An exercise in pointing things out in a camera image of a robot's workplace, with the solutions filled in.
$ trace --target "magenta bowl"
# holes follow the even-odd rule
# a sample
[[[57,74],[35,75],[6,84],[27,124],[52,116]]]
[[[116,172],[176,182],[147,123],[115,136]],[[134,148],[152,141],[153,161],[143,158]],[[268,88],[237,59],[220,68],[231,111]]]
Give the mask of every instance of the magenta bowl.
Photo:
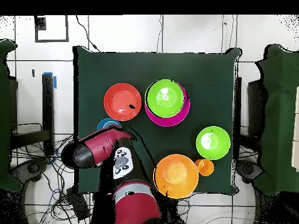
[[[163,127],[170,127],[177,125],[181,123],[186,116],[188,115],[189,109],[190,109],[190,98],[187,95],[186,90],[184,87],[178,83],[178,85],[182,88],[183,93],[184,93],[184,104],[180,112],[177,113],[177,115],[174,115],[173,117],[170,118],[161,118],[153,114],[147,107],[147,104],[144,104],[145,106],[145,112],[147,113],[147,116],[149,119],[154,122],[157,125],[163,126]]]

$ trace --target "green bowl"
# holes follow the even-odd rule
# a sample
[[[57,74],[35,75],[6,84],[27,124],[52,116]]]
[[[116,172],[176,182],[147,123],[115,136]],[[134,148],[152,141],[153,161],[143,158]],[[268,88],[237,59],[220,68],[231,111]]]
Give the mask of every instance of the green bowl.
[[[156,116],[170,118],[182,109],[184,93],[176,82],[168,79],[158,80],[148,87],[145,103]]]
[[[230,136],[217,126],[203,129],[196,138],[196,149],[208,160],[218,160],[225,156],[231,147]]]

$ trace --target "plastic bowl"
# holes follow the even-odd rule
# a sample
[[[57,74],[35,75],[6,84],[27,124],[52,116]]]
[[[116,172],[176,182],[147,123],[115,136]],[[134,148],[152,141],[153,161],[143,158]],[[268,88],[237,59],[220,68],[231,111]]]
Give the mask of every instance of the plastic bowl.
[[[184,87],[182,85],[180,85],[179,83],[178,83],[178,85],[182,88],[183,93],[184,93],[184,104],[183,104],[183,108],[177,115],[170,117],[170,118],[160,118],[160,117],[157,117],[156,115],[152,114],[149,111],[149,109],[147,108],[146,104],[144,105],[145,112],[147,113],[147,116],[155,124],[163,126],[163,127],[174,126],[174,125],[181,123],[188,115],[188,112],[190,109],[190,98],[188,97],[187,92],[184,89]]]
[[[214,163],[207,159],[199,159],[195,161],[195,165],[202,176],[209,176],[214,171]]]
[[[141,96],[132,85],[118,83],[107,90],[104,96],[104,108],[109,117],[115,120],[131,120],[141,109]]]
[[[99,131],[99,130],[101,130],[103,128],[107,128],[111,125],[117,125],[121,128],[121,124],[117,120],[114,120],[112,118],[105,118],[105,119],[100,121],[100,123],[96,127],[96,130]]]
[[[190,195],[199,182],[199,172],[194,162],[184,155],[169,155],[163,158],[153,173],[157,190],[169,198],[184,198]]]
[[[218,126],[203,129],[196,138],[197,151],[208,160],[221,159],[228,153],[230,147],[230,136]]]
[[[183,103],[183,90],[173,80],[158,80],[152,83],[145,93],[148,110],[161,118],[170,118],[179,113]]]

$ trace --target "green cloth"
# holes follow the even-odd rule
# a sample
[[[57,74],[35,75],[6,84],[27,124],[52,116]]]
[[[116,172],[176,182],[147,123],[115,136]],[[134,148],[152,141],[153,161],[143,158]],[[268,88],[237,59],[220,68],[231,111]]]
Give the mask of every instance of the green cloth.
[[[266,171],[255,184],[269,196],[280,191],[299,192],[299,173],[291,166],[299,54],[282,49],[270,45],[265,60],[257,62],[269,97],[260,159]]]
[[[16,45],[10,40],[0,41],[0,188],[12,192],[22,189],[20,182],[9,174],[11,163],[11,97],[9,91],[7,53]]]
[[[79,192],[99,191],[100,167],[79,169]]]
[[[103,107],[103,98],[109,87],[120,82],[133,85],[142,96],[141,111],[121,125],[133,127],[142,136],[156,164],[173,153],[193,161],[200,159],[195,143],[198,133],[205,127],[217,125],[232,138],[234,62],[240,55],[239,49],[230,49],[226,54],[157,54],[89,52],[83,47],[76,48],[79,139],[95,132],[99,121],[109,117]],[[188,116],[174,127],[158,126],[145,113],[145,91],[158,79],[179,82],[190,96]],[[134,147],[152,179],[154,167],[146,150],[141,142],[135,142]],[[214,173],[200,176],[195,192],[236,193],[237,189],[231,185],[231,150],[213,162]]]

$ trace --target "orange bowl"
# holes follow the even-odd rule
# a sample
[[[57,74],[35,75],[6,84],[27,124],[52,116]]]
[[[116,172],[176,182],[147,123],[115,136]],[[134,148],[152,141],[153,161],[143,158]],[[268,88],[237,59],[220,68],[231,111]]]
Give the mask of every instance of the orange bowl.
[[[209,176],[214,171],[214,164],[207,159],[199,159],[195,161],[195,165],[202,176]]]
[[[194,162],[184,155],[163,158],[153,173],[157,190],[169,198],[189,196],[199,182],[199,172]]]

